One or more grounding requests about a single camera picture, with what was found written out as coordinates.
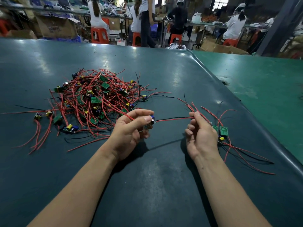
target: yellow capacitor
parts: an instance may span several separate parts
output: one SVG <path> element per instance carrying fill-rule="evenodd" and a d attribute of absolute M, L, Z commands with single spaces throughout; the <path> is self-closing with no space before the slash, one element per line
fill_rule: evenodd
<path fill-rule="evenodd" d="M 69 124 L 68 126 L 66 126 L 66 129 L 70 130 L 73 127 L 73 125 Z"/>
<path fill-rule="evenodd" d="M 53 114 L 52 111 L 48 111 L 48 112 L 46 113 L 46 116 L 47 116 L 47 117 L 50 117 L 52 114 Z"/>

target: workbench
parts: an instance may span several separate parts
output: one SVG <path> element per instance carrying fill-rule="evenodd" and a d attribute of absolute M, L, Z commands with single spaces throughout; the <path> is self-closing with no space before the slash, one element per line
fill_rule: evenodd
<path fill-rule="evenodd" d="M 303 163 L 303 62 L 193 51 L 248 110 Z"/>

